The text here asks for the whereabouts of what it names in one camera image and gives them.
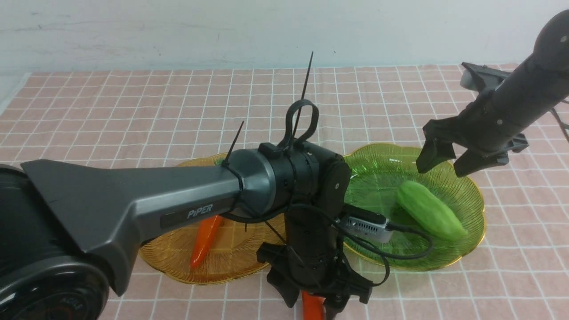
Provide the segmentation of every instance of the green glass plate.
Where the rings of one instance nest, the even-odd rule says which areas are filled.
[[[417,147],[375,143],[344,157],[352,168],[346,203],[425,231],[395,201],[397,187],[405,180],[414,180],[445,202],[468,230],[468,236],[459,241],[434,238],[433,251],[421,259],[388,259],[396,269],[426,271],[444,268],[472,252],[486,233],[484,200],[476,184],[469,177],[457,178],[451,162],[443,162],[428,173],[419,174],[415,164],[419,153],[420,148]],[[427,242],[419,236],[402,232],[393,232],[386,244],[372,243],[382,251],[398,255],[413,255],[427,248]],[[346,240],[345,246],[363,259],[381,264],[377,255],[354,242]]]

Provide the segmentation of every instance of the orange carrot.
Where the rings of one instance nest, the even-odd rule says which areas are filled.
[[[302,313],[304,320],[324,320],[324,302],[322,297],[311,296],[302,290]]]
[[[204,261],[222,222],[221,216],[213,216],[200,222],[197,228],[196,243],[193,245],[191,268],[197,267]]]

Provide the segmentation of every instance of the piper logo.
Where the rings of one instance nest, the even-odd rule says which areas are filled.
[[[212,208],[213,208],[213,204],[208,204],[206,206],[190,210],[188,212],[188,217],[186,219],[189,219],[191,217],[195,217],[197,215],[202,215],[202,214],[206,214],[208,212],[211,212]]]

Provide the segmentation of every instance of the white wall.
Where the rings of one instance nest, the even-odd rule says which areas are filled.
[[[3,0],[0,72],[517,62],[567,0]]]

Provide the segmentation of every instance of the robotic arm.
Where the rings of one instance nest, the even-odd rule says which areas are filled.
[[[533,53],[511,74],[463,63],[461,85],[479,92],[456,117],[430,120],[417,169],[425,173],[455,159],[452,144],[467,148],[454,168],[458,177],[508,164],[508,151],[528,147],[522,133],[569,96],[569,10],[539,33]]]
[[[469,88],[480,95],[457,117],[424,127],[419,172],[454,158],[452,143],[468,148],[455,162],[459,176],[506,164],[508,150],[526,147],[520,132],[569,95],[568,36],[569,10],[546,25],[534,53],[511,75],[464,64]],[[292,119],[303,106],[312,109],[311,124],[295,138]],[[350,296],[367,303],[379,284],[351,269],[344,238],[380,255],[385,278],[385,257],[405,257],[372,247],[355,226],[372,227],[366,229],[374,233],[360,234],[377,241],[389,241],[393,231],[432,241],[344,204],[349,166],[307,141],[318,116],[312,102],[300,99],[286,114],[279,144],[230,150],[220,166],[95,169],[40,159],[22,170],[0,167],[0,318],[95,320],[109,288],[119,296],[126,291],[141,245],[213,215],[261,223],[284,214],[286,244],[264,243],[257,259],[271,265],[267,280],[289,307],[300,290],[325,297],[327,319]]]

